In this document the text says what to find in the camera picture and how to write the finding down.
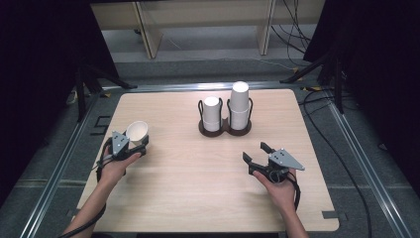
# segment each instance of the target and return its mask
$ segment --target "black backdrop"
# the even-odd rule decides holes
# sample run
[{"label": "black backdrop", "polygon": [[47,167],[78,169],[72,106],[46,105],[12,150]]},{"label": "black backdrop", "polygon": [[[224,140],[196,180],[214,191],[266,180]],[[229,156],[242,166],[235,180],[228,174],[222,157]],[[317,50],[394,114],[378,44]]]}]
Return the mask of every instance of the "black backdrop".
[{"label": "black backdrop", "polygon": [[[346,25],[354,7],[359,12]],[[317,60],[334,45],[341,46],[347,89],[420,196],[419,1],[327,0],[304,59]]]},{"label": "black backdrop", "polygon": [[65,106],[82,60],[118,78],[87,1],[0,1],[1,204]]}]

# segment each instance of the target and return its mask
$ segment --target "human hand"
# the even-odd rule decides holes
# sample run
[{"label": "human hand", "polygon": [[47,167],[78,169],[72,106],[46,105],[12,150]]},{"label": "human hand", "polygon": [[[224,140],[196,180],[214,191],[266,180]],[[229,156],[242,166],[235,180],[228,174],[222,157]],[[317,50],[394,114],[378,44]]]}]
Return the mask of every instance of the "human hand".
[{"label": "human hand", "polygon": [[[289,169],[289,171],[296,177],[295,169]],[[253,175],[260,181],[260,183],[262,183],[263,186],[265,186],[266,190],[268,191],[268,194],[271,197],[272,202],[279,209],[281,214],[290,210],[295,210],[295,189],[293,184],[289,180],[285,179],[282,182],[272,183],[258,171],[254,171]]]},{"label": "human hand", "polygon": [[[106,148],[104,152],[104,158],[109,155],[109,146]],[[102,175],[101,180],[99,182],[105,182],[111,185],[116,185],[117,182],[123,177],[126,168],[135,162],[142,154],[135,153],[131,157],[127,158],[124,161],[111,161],[110,159],[104,160],[102,168]]]}]

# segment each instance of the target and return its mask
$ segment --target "black cup stand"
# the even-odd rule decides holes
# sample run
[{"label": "black cup stand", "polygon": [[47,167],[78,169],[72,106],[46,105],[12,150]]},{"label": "black cup stand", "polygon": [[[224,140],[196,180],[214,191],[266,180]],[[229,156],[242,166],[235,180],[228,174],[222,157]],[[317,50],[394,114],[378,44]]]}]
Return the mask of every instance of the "black cup stand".
[{"label": "black cup stand", "polygon": [[[222,116],[220,116],[220,118],[221,118],[220,119],[220,124],[219,124],[220,125],[220,129],[218,131],[214,131],[214,132],[207,131],[204,128],[204,123],[203,123],[203,102],[202,102],[202,100],[200,100],[198,102],[198,111],[200,112],[200,118],[201,118],[201,120],[198,123],[198,130],[200,131],[200,133],[203,136],[206,136],[206,137],[218,137],[218,136],[222,135],[225,131],[227,133],[229,133],[230,135],[232,135],[232,136],[245,136],[245,135],[247,135],[251,131],[251,127],[252,127],[251,113],[253,112],[253,106],[254,106],[253,100],[251,98],[249,98],[249,100],[251,102],[250,114],[248,115],[248,124],[247,124],[247,126],[244,129],[242,129],[242,130],[235,130],[235,129],[232,129],[232,127],[230,126],[232,124],[232,110],[231,110],[231,107],[229,105],[230,104],[230,99],[228,99],[227,105],[228,105],[228,109],[229,109],[229,118],[222,119]],[[219,98],[219,101],[221,102],[220,103],[221,104],[221,106],[220,106],[220,115],[222,115],[223,101],[222,101],[221,98]]]}]

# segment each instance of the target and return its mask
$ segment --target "human arm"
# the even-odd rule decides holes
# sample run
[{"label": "human arm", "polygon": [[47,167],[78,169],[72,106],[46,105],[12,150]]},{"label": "human arm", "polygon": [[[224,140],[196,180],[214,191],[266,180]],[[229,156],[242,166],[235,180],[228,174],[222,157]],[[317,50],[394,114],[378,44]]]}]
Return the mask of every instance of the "human arm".
[{"label": "human arm", "polygon": [[[100,181],[97,183],[96,187],[87,198],[86,202],[83,204],[77,215],[67,226],[67,228],[65,228],[63,234],[86,224],[101,211],[111,191],[124,175],[127,166],[136,161],[140,156],[140,153],[136,153],[124,161],[112,161],[110,163],[104,161],[103,164],[106,164],[106,166],[102,169],[102,176]],[[92,235],[93,228],[94,224],[71,237],[90,237]]]},{"label": "human arm", "polygon": [[[296,170],[290,169],[295,176]],[[283,182],[272,183],[263,174],[254,171],[253,175],[265,186],[272,202],[278,208],[290,238],[309,237],[294,207],[294,186],[285,179]]]}]

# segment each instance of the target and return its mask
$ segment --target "wrist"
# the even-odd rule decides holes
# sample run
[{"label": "wrist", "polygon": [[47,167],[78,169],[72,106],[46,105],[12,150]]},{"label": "wrist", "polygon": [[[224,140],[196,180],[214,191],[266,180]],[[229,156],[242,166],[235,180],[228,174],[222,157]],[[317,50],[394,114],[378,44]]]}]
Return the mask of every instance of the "wrist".
[{"label": "wrist", "polygon": [[98,182],[98,186],[101,186],[103,188],[110,188],[113,189],[115,185],[117,185],[117,181],[113,181],[111,179],[107,178],[101,178],[101,180]]},{"label": "wrist", "polygon": [[288,216],[296,213],[294,205],[280,206],[278,211],[280,212],[281,216]]}]

